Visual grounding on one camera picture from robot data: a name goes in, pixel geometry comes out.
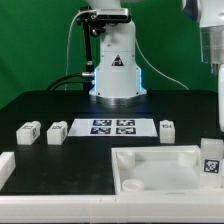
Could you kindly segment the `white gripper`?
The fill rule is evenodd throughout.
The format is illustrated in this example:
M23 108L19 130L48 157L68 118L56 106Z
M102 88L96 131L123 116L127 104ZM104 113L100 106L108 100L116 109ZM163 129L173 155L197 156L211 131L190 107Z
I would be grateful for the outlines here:
M218 74L219 125L224 132L224 64L220 65Z

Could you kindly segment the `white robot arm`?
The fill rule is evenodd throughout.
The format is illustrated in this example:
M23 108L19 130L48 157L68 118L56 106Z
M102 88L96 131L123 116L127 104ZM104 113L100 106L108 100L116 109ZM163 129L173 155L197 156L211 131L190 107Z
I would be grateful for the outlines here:
M135 62L135 24L121 6L123 0L86 1L91 7L87 16L91 34L100 38L100 63L90 95L109 104L144 95ZM182 0L182 10L199 23L202 61L218 73L219 125L224 132L224 0Z

